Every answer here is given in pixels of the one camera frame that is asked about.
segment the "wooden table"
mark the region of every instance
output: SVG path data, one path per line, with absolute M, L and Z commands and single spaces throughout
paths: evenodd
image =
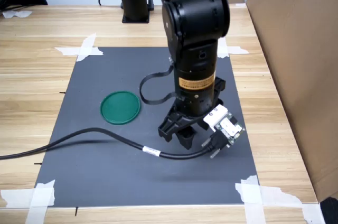
M 281 105 L 246 7 L 230 5 L 228 46 L 260 185 L 280 187 L 303 203 L 316 202 L 302 157 Z M 114 7 L 37 6 L 27 18 L 0 16 L 0 155 L 49 142 L 76 57 L 54 47 L 167 46 L 161 8 L 151 22 L 122 24 Z M 0 161 L 0 190 L 33 188 L 44 153 Z M 6 202 L 0 199 L 0 207 Z M 267 223 L 305 223 L 302 210 L 264 207 Z M 0 210 L 0 223 L 24 223 L 27 210 Z M 247 223 L 240 206 L 49 208 L 45 223 Z

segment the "green lid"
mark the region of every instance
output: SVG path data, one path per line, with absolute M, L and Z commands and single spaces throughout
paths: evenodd
M 113 125 L 124 125 L 134 120 L 141 109 L 141 103 L 132 92 L 118 91 L 109 94 L 101 103 L 101 115 Z

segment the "masking tape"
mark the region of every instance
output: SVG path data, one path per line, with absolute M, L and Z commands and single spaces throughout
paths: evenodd
M 14 16 L 17 16 L 19 18 L 25 18 L 25 17 L 30 16 L 31 13 L 32 11 L 14 11 L 14 10 L 8 10 L 5 12 L 2 12 L 2 14 L 4 15 L 6 19 L 10 19 Z
M 48 206 L 53 206 L 55 180 L 38 183 L 34 189 L 1 190 L 2 199 L 7 202 L 6 208 L 29 208 L 26 224 L 43 224 Z
M 96 38 L 96 33 L 84 39 L 81 47 L 55 47 L 61 51 L 63 55 L 77 55 L 76 61 L 82 61 L 89 55 L 103 55 L 97 47 L 93 47 Z
M 244 8 L 244 7 L 247 7 L 247 4 L 245 4 L 245 3 L 236 3 L 235 6 L 236 7 L 242 7 L 242 8 Z
M 240 46 L 227 46 L 227 41 L 225 38 L 219 38 L 218 47 L 217 47 L 217 57 L 225 58 L 229 54 L 249 54 L 245 49 L 242 49 Z
M 299 198 L 278 187 L 259 186 L 256 175 L 236 183 L 235 188 L 244 202 L 247 223 L 266 223 L 263 206 L 272 206 L 301 208 L 307 223 L 325 224 L 319 204 L 303 204 Z

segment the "orange label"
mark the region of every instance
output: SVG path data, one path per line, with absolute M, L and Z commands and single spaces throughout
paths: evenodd
M 212 85 L 215 81 L 216 72 L 214 72 L 210 77 L 207 77 L 204 80 L 185 80 L 179 77 L 180 87 L 189 89 L 189 90 L 200 90 L 207 88 Z

